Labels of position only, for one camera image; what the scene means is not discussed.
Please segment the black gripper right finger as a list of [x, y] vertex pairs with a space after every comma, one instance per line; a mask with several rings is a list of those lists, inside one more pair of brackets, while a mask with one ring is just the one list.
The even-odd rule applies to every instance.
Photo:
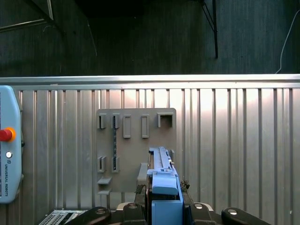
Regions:
[[189, 187], [188, 181], [180, 182], [184, 199], [185, 225], [269, 225], [262, 219], [234, 207], [223, 209], [217, 214], [209, 204], [193, 202], [188, 194]]

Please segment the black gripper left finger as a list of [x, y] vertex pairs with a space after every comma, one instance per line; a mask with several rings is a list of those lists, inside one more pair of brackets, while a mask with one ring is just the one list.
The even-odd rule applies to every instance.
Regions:
[[66, 222], [67, 225], [146, 225], [145, 201], [146, 186], [138, 185], [134, 202], [118, 205], [116, 211], [105, 207], [94, 207]]

